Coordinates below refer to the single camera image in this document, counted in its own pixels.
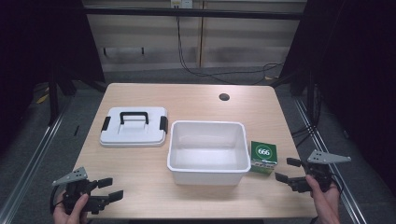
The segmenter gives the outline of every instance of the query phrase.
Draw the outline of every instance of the white plastic bin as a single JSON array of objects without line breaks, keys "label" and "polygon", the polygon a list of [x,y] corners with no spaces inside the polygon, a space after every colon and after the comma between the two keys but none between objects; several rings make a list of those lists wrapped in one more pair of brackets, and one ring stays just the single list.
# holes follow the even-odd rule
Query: white plastic bin
[{"label": "white plastic bin", "polygon": [[237,185],[250,169],[244,125],[225,121],[175,121],[167,165],[176,184]]}]

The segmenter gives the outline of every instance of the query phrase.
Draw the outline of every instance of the logo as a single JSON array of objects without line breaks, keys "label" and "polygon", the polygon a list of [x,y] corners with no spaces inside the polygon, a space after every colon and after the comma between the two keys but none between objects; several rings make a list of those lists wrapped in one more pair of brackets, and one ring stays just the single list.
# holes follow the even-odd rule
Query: logo
[{"label": "logo", "polygon": [[259,145],[256,147],[256,154],[264,160],[269,160],[272,157],[272,150],[266,145]]}]

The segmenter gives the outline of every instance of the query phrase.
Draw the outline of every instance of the wall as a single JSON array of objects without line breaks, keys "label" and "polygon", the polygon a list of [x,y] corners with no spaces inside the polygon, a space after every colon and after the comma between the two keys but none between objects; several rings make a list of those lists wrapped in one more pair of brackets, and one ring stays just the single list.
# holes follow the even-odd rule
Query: wall
[{"label": "wall", "polygon": [[[164,0],[84,0],[83,4],[170,7],[170,1]],[[304,0],[193,1],[193,8],[218,10],[303,12],[304,5]],[[101,55],[105,71],[181,67],[177,49],[176,18],[113,15],[89,15],[88,18],[99,52],[102,54],[103,48],[110,52],[110,56]],[[189,67],[262,66],[266,63],[280,63],[289,52],[298,23],[255,19],[180,18],[184,59]],[[144,48],[145,55],[140,53],[141,48]]]}]

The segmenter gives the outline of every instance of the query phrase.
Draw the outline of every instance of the green box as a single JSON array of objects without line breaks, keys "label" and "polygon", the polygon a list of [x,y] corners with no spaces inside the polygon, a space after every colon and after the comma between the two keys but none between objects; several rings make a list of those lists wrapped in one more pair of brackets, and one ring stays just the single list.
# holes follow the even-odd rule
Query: green box
[{"label": "green box", "polygon": [[251,172],[271,174],[277,165],[276,145],[251,141]]}]

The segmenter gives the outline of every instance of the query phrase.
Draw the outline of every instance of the wall outlet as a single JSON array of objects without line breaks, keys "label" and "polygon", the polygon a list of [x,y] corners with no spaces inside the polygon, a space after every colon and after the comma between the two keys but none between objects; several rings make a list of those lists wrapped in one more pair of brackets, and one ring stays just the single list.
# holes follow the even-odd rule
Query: wall outlet
[{"label": "wall outlet", "polygon": [[171,0],[171,8],[181,8],[181,0]]},{"label": "wall outlet", "polygon": [[192,8],[192,0],[181,0],[182,8]]}]

